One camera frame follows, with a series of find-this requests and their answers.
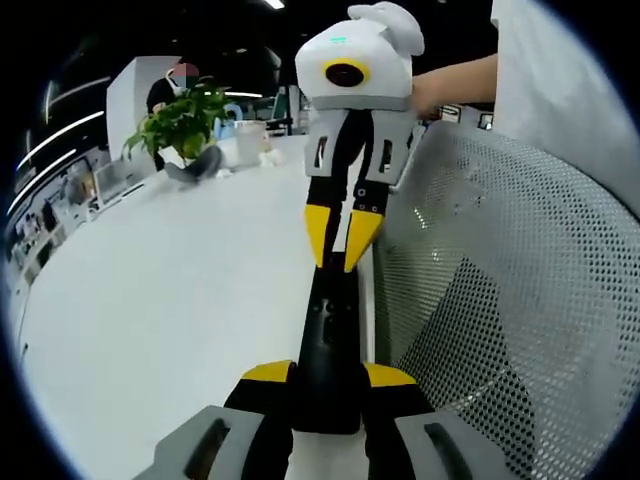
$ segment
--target white sleeve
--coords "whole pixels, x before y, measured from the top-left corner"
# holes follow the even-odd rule
[[[496,28],[499,27],[499,18],[502,16],[502,11],[504,10],[504,2],[505,0],[493,0],[493,5],[491,6],[491,23]]]

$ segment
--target gray robot part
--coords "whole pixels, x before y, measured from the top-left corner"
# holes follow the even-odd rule
[[[375,5],[352,5],[347,10],[353,20],[366,18],[385,25],[389,43],[401,55],[418,56],[424,53],[424,35],[416,18],[400,5],[378,2]]]
[[[396,419],[415,477],[515,480],[500,447],[451,412]]]
[[[240,480],[251,443],[263,415],[228,408],[207,407],[158,443],[153,465],[134,480],[188,480],[202,445],[220,438],[209,470],[210,480]]]
[[[309,177],[330,177],[333,166],[333,153],[338,135],[347,118],[347,110],[322,110],[309,129],[309,142],[305,150],[305,171]],[[322,161],[316,163],[318,148],[322,139]]]
[[[316,110],[391,110],[406,112],[411,109],[411,97],[394,98],[382,95],[332,95],[314,97],[313,107]]]
[[[412,112],[389,112],[374,110],[373,117],[373,154],[366,179],[372,182],[395,185],[400,180],[409,160],[409,137],[416,124]],[[388,168],[385,161],[386,144],[389,142],[391,158]]]

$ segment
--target robot camera eye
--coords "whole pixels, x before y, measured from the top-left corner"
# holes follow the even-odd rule
[[[357,87],[367,80],[368,72],[361,66],[334,63],[325,70],[327,80],[338,87]]]

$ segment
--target plant pot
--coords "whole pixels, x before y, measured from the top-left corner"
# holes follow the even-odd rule
[[[185,161],[184,158],[180,156],[178,151],[173,147],[163,148],[158,152],[162,159],[167,163],[173,163],[176,167],[182,169],[186,168],[189,164],[189,161]]]
[[[220,147],[210,145],[186,168],[178,168],[176,165],[169,163],[165,166],[165,171],[169,178],[174,180],[182,183],[197,183],[202,178],[215,175],[222,164],[222,156]]]

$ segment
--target perforated mesh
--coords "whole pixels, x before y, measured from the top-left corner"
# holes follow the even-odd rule
[[[580,478],[640,386],[640,226],[545,153],[440,122],[374,247],[376,355],[502,447]]]

